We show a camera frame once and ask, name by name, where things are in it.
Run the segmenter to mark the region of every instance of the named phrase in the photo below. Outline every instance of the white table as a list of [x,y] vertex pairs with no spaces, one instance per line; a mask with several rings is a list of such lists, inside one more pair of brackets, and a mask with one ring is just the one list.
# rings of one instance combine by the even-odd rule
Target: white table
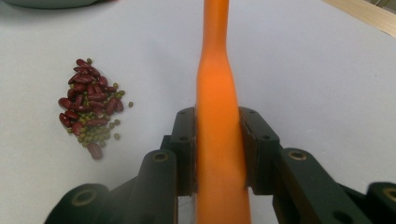
[[[109,1],[37,10],[0,2],[0,223],[42,223],[70,189],[110,189],[195,103],[202,1]],[[259,111],[283,147],[311,152],[360,192],[396,182],[396,40],[319,0],[232,1],[229,57],[239,104]],[[75,59],[126,90],[121,140],[92,160],[58,120]],[[253,223],[276,223],[251,196]],[[180,208],[190,223],[191,205]]]

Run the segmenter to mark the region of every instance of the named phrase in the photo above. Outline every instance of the red kidney bean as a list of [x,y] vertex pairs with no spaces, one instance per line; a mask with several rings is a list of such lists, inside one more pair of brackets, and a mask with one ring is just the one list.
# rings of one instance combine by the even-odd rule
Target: red kidney bean
[[99,77],[98,79],[99,86],[106,87],[108,82],[106,77]]
[[93,88],[93,85],[88,85],[87,87],[87,93],[89,95],[96,93],[95,89]]
[[95,114],[95,116],[99,119],[105,115],[105,113],[100,107],[94,107],[92,111]]
[[85,125],[89,127],[94,127],[94,126],[105,125],[107,123],[108,123],[107,119],[101,118],[101,119],[90,119],[87,122],[85,122]]
[[77,59],[77,60],[76,60],[76,64],[77,64],[78,66],[81,66],[81,67],[86,67],[86,68],[91,67],[91,65],[90,65],[89,63],[85,62],[85,61],[82,60],[82,59]]
[[59,120],[66,128],[70,128],[72,126],[72,121],[64,113],[59,115]]
[[122,100],[117,99],[116,101],[117,101],[117,103],[116,103],[116,111],[117,111],[117,112],[120,112],[120,111],[123,110]]
[[94,81],[93,77],[90,77],[88,75],[83,75],[83,76],[78,76],[75,79],[76,83],[81,83],[81,84],[90,84]]
[[100,72],[98,70],[96,70],[96,68],[94,68],[94,67],[90,67],[90,72],[91,72],[91,75],[93,75],[94,77],[100,76]]
[[75,95],[76,95],[76,92],[74,90],[70,89],[67,91],[67,98],[69,98],[70,100],[72,100],[73,97],[75,97]]
[[116,100],[116,98],[111,98],[111,99],[108,101],[108,103],[107,103],[107,106],[106,106],[106,113],[107,113],[108,115],[114,114],[114,111],[116,110],[116,107],[117,107],[117,100]]
[[61,99],[59,99],[59,101],[58,101],[58,105],[61,107],[61,108],[63,108],[63,109],[65,109],[65,110],[68,110],[68,109],[70,109],[70,107],[72,106],[72,101],[70,100],[70,99],[68,99],[68,98],[61,98]]
[[105,105],[104,103],[102,103],[102,102],[97,102],[97,101],[90,101],[90,106],[92,106],[92,107],[99,107],[99,108],[102,108],[102,109],[105,109],[105,108],[106,108],[106,105]]
[[75,67],[73,68],[76,72],[82,74],[82,75],[87,75],[90,73],[90,70],[86,67]]
[[103,151],[96,143],[89,143],[87,149],[94,160],[101,160],[103,158]]
[[80,130],[82,128],[83,128],[83,125],[82,125],[81,122],[79,122],[79,121],[74,122],[73,126],[72,126],[72,130],[73,130],[74,135],[75,136],[80,136],[81,135]]
[[70,77],[68,83],[69,83],[69,84],[74,83],[74,82],[75,82],[75,79],[76,79],[77,77],[79,77],[79,73],[77,73],[77,74],[73,75],[72,77]]
[[82,101],[83,100],[84,100],[84,96],[83,95],[76,96],[76,100],[74,102],[74,105],[82,105]]
[[74,91],[75,92],[83,93],[85,90],[87,90],[87,85],[81,84],[81,83],[74,84]]
[[93,88],[95,89],[95,92],[96,92],[96,93],[102,92],[102,89],[101,89],[100,86],[97,85],[97,84],[93,85]]
[[73,105],[72,110],[76,112],[91,112],[92,107],[86,105]]
[[116,92],[117,89],[114,87],[105,87],[105,92]]
[[79,115],[71,110],[66,110],[64,114],[70,119],[79,119]]
[[89,101],[104,101],[105,99],[107,99],[107,95],[105,93],[102,93],[102,92],[88,95],[88,100]]

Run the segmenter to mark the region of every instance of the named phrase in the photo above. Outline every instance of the wooden edge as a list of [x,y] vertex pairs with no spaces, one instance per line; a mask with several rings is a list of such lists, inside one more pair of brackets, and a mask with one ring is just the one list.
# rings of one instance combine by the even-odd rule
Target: wooden edge
[[396,15],[364,0],[323,0],[347,14],[396,37]]

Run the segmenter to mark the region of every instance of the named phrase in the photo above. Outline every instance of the orange object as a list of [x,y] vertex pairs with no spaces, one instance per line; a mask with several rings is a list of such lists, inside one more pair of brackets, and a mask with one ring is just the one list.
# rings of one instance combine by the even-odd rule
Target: orange object
[[228,0],[205,0],[197,78],[197,224],[248,224],[246,166],[226,49]]

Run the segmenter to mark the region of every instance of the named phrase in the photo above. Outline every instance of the pile of beans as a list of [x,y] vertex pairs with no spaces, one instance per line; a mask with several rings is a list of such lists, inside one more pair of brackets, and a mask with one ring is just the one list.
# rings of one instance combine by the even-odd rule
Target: pile of beans
[[76,73],[68,82],[67,97],[58,101],[65,110],[59,115],[59,120],[67,132],[73,133],[89,150],[94,160],[100,160],[111,129],[120,125],[118,119],[110,122],[110,116],[123,110],[121,98],[125,91],[119,91],[117,83],[109,86],[107,79],[92,66],[91,59],[77,59],[76,63]]

